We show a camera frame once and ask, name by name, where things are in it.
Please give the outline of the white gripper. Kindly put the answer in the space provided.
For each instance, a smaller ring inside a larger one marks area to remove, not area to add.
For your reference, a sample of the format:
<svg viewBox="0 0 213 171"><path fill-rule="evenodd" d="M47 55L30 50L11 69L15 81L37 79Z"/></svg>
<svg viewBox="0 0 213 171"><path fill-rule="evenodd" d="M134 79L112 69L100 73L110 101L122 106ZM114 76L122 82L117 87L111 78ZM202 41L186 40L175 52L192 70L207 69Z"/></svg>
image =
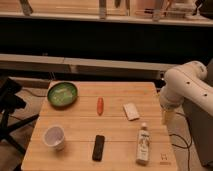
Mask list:
<svg viewBox="0 0 213 171"><path fill-rule="evenodd" d="M159 102L162 108L162 123L167 125L174 117L173 109L182 104L182 96L167 89L162 89L159 94Z"/></svg>

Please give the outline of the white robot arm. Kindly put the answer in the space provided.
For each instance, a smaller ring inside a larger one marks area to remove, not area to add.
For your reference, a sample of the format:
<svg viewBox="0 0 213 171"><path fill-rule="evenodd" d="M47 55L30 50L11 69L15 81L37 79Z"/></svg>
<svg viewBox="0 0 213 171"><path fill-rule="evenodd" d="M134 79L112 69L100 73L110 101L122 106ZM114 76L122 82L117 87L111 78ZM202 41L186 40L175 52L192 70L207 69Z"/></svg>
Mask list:
<svg viewBox="0 0 213 171"><path fill-rule="evenodd" d="M169 123L174 110L188 99L213 116L213 87L204 82L207 67L191 61L168 69L164 74L165 85L159 92L162 123Z"/></svg>

